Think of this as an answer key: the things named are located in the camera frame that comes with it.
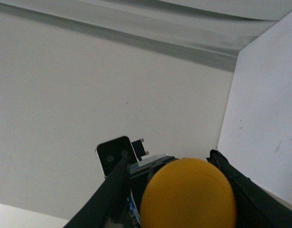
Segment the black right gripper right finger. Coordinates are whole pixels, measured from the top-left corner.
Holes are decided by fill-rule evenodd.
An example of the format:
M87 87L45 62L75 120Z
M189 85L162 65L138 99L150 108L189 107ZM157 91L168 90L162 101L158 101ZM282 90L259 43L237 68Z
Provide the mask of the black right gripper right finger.
M244 176L217 150L207 161L230 182L237 208L237 228L292 228L292 210Z

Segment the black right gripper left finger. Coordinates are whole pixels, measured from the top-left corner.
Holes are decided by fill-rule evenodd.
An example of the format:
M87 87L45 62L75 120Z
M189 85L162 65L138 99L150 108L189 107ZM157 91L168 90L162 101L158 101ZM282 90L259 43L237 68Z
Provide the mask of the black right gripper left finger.
M66 228L114 228L126 222L129 162L122 158L103 184L65 225Z

